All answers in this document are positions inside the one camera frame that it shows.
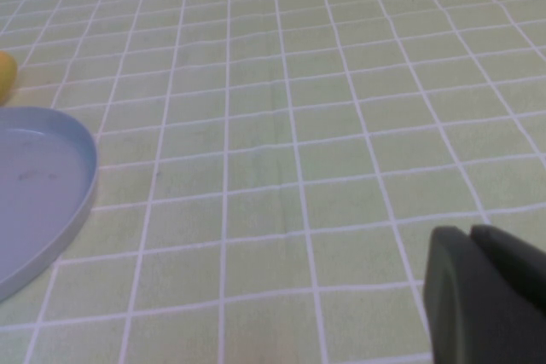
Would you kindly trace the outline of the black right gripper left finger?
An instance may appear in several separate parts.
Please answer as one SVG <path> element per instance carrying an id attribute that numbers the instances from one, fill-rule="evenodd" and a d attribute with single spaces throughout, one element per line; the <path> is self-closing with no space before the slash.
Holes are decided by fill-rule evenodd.
<path id="1" fill-rule="evenodd" d="M 543 363 L 545 298 L 523 298 L 457 227 L 431 234 L 423 287 L 436 363 Z"/>

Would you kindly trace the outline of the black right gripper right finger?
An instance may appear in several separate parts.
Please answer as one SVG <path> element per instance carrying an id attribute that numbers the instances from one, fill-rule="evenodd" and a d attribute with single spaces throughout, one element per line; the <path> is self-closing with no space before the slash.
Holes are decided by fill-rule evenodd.
<path id="1" fill-rule="evenodd" d="M 523 298 L 545 298 L 545 253 L 491 225 L 474 225 L 471 239 Z"/>

